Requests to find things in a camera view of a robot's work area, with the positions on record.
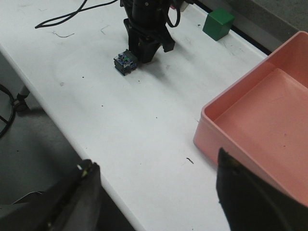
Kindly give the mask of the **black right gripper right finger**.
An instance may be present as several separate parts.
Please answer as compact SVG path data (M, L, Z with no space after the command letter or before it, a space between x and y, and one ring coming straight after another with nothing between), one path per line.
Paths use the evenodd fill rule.
M266 183L223 148L216 190L232 231L306 231L308 208Z

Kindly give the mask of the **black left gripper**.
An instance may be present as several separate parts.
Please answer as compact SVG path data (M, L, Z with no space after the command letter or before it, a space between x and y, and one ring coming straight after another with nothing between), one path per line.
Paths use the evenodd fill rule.
M134 18L129 14L124 20L129 51L137 57L139 62L143 64L151 62L159 47L163 47L164 52L174 49L175 41L166 23L163 15L158 17L138 15Z

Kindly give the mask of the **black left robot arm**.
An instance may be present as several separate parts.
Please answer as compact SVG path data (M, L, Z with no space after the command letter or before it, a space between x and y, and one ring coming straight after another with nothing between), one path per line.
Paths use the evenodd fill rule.
M152 61L159 47L164 52L174 49L175 41L167 26L180 23L182 0L122 0L127 18L124 25L128 33L128 50L139 62Z

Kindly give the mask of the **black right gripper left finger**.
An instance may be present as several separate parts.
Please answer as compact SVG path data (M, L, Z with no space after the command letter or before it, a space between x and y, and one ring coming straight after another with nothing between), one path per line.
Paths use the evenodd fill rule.
M81 161L44 192L30 192L0 206L2 231L94 231L101 208L98 164Z

